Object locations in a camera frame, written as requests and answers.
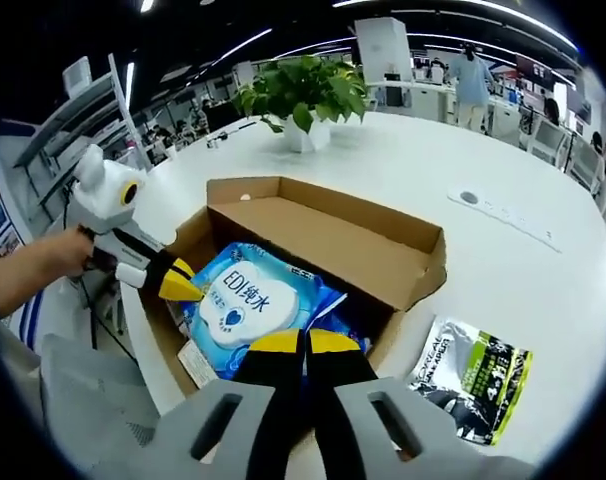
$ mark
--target potted plant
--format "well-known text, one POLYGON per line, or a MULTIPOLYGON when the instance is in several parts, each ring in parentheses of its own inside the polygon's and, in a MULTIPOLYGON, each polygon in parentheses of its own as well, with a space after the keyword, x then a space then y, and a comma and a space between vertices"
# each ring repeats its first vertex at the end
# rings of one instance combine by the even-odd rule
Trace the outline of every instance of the potted plant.
POLYGON ((353 113, 363 121, 366 93, 351 65, 305 56, 268 63, 232 101, 239 112, 260 115, 274 133, 283 132, 294 151, 307 152, 329 143, 330 121, 347 122, 353 113))

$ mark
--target wet wipes package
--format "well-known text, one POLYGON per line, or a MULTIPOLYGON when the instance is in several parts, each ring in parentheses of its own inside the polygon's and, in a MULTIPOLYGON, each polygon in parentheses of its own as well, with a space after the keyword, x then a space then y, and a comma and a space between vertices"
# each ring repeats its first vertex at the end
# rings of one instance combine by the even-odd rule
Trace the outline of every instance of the wet wipes package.
POLYGON ((457 435, 494 445, 521 394, 532 353, 437 316, 408 386, 448 412, 457 435))
POLYGON ((309 328, 341 303, 318 275, 262 248, 232 243, 192 279, 201 302, 181 303, 190 336, 220 378, 230 379, 249 345, 287 328, 309 328))
POLYGON ((336 311, 332 311, 321 318, 317 318, 317 320, 310 325, 310 328, 320 328, 321 330, 329 330, 330 332, 345 335, 358 343, 359 348, 363 353, 367 353, 372 346, 372 342, 369 338, 362 337, 355 329, 350 328, 347 323, 341 320, 336 311))

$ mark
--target human hand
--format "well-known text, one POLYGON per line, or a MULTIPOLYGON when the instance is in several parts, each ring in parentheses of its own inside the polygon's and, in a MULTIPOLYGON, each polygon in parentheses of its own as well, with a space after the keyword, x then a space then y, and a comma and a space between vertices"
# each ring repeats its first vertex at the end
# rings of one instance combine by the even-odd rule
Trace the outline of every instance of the human hand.
POLYGON ((59 275, 75 277, 92 256, 94 244, 78 227, 71 227, 45 240, 52 267, 59 275))

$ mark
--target blue package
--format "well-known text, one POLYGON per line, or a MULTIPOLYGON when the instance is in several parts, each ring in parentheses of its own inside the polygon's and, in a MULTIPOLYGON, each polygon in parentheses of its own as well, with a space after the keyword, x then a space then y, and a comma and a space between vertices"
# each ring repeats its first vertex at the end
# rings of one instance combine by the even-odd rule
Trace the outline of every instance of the blue package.
POLYGON ((336 312, 330 312, 329 314, 318 318, 310 326, 310 328, 320 328, 321 330, 329 330, 330 332, 345 335, 358 343, 359 348, 363 353, 367 353, 371 345, 369 338, 361 337, 356 330, 350 328, 343 320, 341 320, 336 312))
POLYGON ((192 279, 201 302, 181 302, 190 336, 220 378, 230 379, 249 345, 287 328, 306 330, 346 295, 318 275, 262 248, 232 243, 192 279))

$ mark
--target white round table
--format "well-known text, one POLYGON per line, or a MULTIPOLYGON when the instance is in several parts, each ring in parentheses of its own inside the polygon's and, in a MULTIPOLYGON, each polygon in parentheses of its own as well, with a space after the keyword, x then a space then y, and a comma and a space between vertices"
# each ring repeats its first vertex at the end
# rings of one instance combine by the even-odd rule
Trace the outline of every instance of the white round table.
MULTIPOLYGON (((532 368, 504 435, 479 450, 539 464, 590 407, 606 373, 606 227, 588 192, 569 177, 497 140, 427 120, 368 113, 362 125, 333 127, 331 144, 306 155, 289 152, 258 123, 217 149, 199 141, 154 168, 135 218, 159 240, 171 240, 168 232, 205 205, 207 180, 261 175, 329 187, 444 228, 447 282, 407 314, 378 374, 409 372, 437 313, 531 350, 532 368), (462 188, 551 230, 562 253, 448 199, 462 188)), ((137 293, 122 285, 122 294, 134 351, 163 414, 184 396, 137 293)), ((290 460, 289 478, 323 475, 315 444, 290 460)))

